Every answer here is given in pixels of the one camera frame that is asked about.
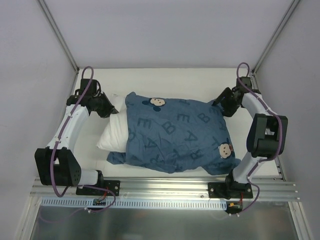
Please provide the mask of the white pillow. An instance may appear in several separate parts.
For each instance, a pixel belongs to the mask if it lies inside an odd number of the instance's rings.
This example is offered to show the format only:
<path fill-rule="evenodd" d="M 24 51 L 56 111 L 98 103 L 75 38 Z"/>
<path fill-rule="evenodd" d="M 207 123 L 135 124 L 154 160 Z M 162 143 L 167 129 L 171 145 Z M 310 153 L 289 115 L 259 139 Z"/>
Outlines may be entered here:
<path fill-rule="evenodd" d="M 110 115 L 109 122 L 107 123 L 96 146 L 100 150 L 125 153 L 129 138 L 125 97 L 113 93 L 111 95 L 110 102 L 118 113 Z"/>

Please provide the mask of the blue patterned pillowcase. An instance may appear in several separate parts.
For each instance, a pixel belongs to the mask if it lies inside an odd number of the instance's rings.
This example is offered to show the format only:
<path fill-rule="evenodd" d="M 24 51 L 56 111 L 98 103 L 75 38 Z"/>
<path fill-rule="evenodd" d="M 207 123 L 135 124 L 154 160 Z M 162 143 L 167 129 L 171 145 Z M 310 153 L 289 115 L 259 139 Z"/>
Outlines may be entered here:
<path fill-rule="evenodd" d="M 168 174 L 203 168 L 228 174 L 240 164 L 223 116 L 212 102 L 125 97 L 128 137 L 124 152 L 111 150 L 107 161 Z"/>

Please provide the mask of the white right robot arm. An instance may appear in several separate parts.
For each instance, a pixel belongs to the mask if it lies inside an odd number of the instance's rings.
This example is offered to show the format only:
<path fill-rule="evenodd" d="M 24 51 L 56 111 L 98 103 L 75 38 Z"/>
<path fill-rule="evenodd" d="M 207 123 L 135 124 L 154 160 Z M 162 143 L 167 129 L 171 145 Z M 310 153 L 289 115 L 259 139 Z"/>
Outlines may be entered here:
<path fill-rule="evenodd" d="M 284 151 L 288 118 L 273 112 L 261 94 L 243 87 L 227 87 L 213 105 L 220 105 L 225 117 L 231 117 L 243 107 L 250 113 L 252 124 L 246 139 L 245 156 L 223 182 L 208 183 L 208 195 L 226 200 L 252 199 L 253 174 L 263 163 L 274 160 Z"/>

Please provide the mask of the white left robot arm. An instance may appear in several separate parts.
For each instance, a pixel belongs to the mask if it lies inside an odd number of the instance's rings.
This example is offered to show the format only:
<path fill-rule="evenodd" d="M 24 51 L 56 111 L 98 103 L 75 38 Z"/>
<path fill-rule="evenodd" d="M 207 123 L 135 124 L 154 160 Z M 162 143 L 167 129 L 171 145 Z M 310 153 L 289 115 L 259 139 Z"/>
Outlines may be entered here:
<path fill-rule="evenodd" d="M 104 191 L 105 184 L 98 170 L 84 169 L 74 156 L 80 131 L 92 112 L 108 118 L 118 111 L 105 93 L 98 96 L 71 95 L 66 102 L 65 115 L 52 140 L 35 151 L 34 158 L 40 178 L 45 186 L 77 187 L 87 185 L 93 195 Z"/>

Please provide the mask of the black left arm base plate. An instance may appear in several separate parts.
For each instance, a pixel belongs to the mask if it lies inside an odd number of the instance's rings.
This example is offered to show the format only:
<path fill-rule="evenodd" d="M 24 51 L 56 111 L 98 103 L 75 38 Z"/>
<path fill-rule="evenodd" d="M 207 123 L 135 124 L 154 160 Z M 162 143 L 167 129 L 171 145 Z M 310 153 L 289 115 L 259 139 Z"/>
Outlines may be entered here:
<path fill-rule="evenodd" d="M 120 180 L 104 180 L 103 182 L 97 183 L 94 186 L 83 186 L 82 188 L 77 187 L 75 194 L 77 196 L 95 196 L 101 197 L 106 196 L 119 196 L 121 187 Z"/>

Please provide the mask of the left aluminium frame post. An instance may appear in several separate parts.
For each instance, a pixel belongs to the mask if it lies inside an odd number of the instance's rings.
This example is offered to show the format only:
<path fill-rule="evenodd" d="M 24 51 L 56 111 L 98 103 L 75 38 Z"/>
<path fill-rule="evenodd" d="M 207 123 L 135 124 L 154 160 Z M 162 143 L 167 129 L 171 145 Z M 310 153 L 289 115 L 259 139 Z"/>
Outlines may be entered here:
<path fill-rule="evenodd" d="M 41 9 L 41 12 L 43 13 L 45 19 L 47 20 L 54 36 L 56 37 L 60 47 L 62 48 L 62 51 L 64 52 L 68 62 L 70 63 L 72 69 L 78 73 L 79 72 L 79 66 L 75 61 L 75 58 L 73 57 L 70 48 L 65 40 L 65 38 L 62 35 L 62 32 L 60 31 L 59 26 L 57 25 L 57 22 L 45 0 L 36 0 L 37 4 L 39 5 L 39 8 Z"/>

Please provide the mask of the aluminium frame post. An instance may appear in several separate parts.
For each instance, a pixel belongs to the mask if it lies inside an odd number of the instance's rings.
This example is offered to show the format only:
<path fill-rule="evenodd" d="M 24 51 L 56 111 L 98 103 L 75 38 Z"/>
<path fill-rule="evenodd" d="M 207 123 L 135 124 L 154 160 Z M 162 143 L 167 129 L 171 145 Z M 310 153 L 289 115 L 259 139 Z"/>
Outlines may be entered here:
<path fill-rule="evenodd" d="M 75 61 L 75 58 L 73 57 L 70 48 L 65 40 L 65 38 L 62 35 L 62 32 L 60 31 L 59 26 L 57 25 L 57 22 L 45 0 L 36 0 L 37 4 L 39 5 L 39 8 L 41 9 L 41 12 L 43 13 L 45 19 L 47 20 L 54 36 L 56 37 L 60 47 L 62 48 L 62 51 L 64 52 L 68 62 L 70 63 L 72 69 L 78 73 L 79 72 L 79 66 Z"/>
<path fill-rule="evenodd" d="M 279 23 L 277 24 L 275 30 L 273 31 L 270 39 L 268 40 L 266 46 L 264 47 L 261 55 L 259 56 L 256 64 L 254 65 L 252 69 L 252 74 L 256 75 L 260 67 L 262 66 L 263 62 L 265 61 L 265 58 L 268 56 L 269 52 L 272 50 L 274 44 L 280 37 L 281 33 L 285 29 L 286 25 L 288 24 L 289 20 L 291 19 L 292 15 L 296 11 L 297 7 L 301 3 L 301 0 L 292 0 L 283 14 L 282 18 L 280 19 Z"/>

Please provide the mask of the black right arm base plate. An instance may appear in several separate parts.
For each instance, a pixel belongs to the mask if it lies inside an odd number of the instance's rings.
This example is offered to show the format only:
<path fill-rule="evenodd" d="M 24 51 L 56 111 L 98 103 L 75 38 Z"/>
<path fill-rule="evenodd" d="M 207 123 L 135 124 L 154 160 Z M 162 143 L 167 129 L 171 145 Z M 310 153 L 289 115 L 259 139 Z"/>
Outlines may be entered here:
<path fill-rule="evenodd" d="M 252 199 L 253 191 L 249 183 L 209 182 L 207 184 L 209 198 Z"/>

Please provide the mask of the aluminium mounting rail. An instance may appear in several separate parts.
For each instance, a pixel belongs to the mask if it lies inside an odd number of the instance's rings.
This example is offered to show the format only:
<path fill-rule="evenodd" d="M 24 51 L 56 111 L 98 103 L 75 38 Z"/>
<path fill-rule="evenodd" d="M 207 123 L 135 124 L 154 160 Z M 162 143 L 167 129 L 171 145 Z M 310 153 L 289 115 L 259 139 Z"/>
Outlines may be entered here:
<path fill-rule="evenodd" d="M 106 177 L 120 181 L 119 197 L 124 199 L 208 200 L 208 183 L 223 183 L 224 177 Z M 300 202 L 294 182 L 279 178 L 253 178 L 260 188 L 259 201 Z"/>

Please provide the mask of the right aluminium frame post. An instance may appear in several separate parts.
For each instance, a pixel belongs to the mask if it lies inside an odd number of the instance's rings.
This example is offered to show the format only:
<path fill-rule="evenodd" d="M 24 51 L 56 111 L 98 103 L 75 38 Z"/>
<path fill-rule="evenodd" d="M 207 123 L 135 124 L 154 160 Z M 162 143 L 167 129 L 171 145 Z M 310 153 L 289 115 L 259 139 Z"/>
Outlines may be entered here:
<path fill-rule="evenodd" d="M 270 39 L 268 40 L 266 46 L 264 47 L 261 55 L 259 56 L 256 64 L 254 65 L 252 69 L 252 74 L 256 75 L 260 67 L 262 66 L 263 62 L 265 61 L 265 58 L 268 56 L 269 52 L 272 50 L 274 44 L 280 37 L 281 33 L 285 29 L 286 25 L 288 24 L 289 20 L 291 19 L 292 15 L 296 11 L 297 7 L 301 3 L 301 0 L 292 0 L 283 14 L 282 18 L 280 19 L 279 23 L 277 24 L 275 30 L 273 31 Z"/>

